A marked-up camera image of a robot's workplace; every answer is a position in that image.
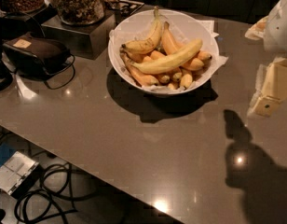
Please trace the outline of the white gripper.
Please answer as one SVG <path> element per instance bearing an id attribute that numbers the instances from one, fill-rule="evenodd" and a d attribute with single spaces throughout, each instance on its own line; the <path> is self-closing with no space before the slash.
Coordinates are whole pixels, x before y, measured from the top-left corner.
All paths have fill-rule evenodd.
<path id="1" fill-rule="evenodd" d="M 250 27 L 245 37 L 264 40 L 266 51 L 287 53 L 287 0 L 280 0 L 269 12 Z M 267 68 L 263 85 L 254 104 L 257 115 L 270 117 L 287 99 L 287 59 L 275 59 Z"/>

